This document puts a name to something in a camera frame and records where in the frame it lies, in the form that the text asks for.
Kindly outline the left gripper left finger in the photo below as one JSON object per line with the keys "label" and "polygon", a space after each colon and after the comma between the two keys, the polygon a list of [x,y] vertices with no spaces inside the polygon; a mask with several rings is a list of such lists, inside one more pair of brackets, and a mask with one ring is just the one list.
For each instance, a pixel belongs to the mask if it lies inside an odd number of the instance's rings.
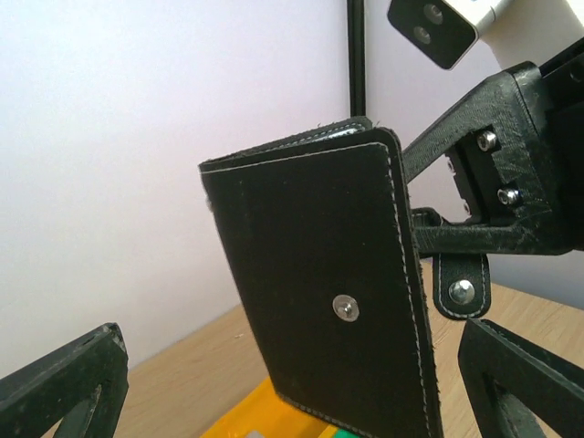
{"label": "left gripper left finger", "polygon": [[118,324],[94,328],[1,379],[1,435],[113,436],[128,370]]}

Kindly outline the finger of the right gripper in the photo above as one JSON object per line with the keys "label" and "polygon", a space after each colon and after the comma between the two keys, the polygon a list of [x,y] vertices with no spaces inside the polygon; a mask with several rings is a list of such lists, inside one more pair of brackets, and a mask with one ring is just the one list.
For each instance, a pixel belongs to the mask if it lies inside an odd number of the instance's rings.
{"label": "finger of the right gripper", "polygon": [[404,180],[409,183],[464,136],[488,126],[504,137],[519,132],[518,87],[500,72],[464,95],[402,153]]}
{"label": "finger of the right gripper", "polygon": [[451,224],[432,208],[412,211],[418,251],[424,255],[546,255],[548,244],[522,226]]}

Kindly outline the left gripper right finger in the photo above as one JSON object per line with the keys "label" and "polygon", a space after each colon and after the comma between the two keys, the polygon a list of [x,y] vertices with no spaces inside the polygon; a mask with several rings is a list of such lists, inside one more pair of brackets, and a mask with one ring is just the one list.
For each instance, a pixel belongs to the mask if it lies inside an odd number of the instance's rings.
{"label": "left gripper right finger", "polygon": [[583,435],[583,369],[487,319],[468,319],[458,364],[484,437]]}

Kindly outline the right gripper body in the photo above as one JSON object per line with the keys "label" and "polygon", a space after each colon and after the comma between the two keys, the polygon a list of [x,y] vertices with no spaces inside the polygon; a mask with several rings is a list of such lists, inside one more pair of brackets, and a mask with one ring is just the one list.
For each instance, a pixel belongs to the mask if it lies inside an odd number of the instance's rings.
{"label": "right gripper body", "polygon": [[519,95],[516,135],[488,126],[459,140],[449,157],[459,192],[472,199],[461,224],[522,226],[547,243],[548,254],[583,248],[583,43],[538,67],[510,73]]}

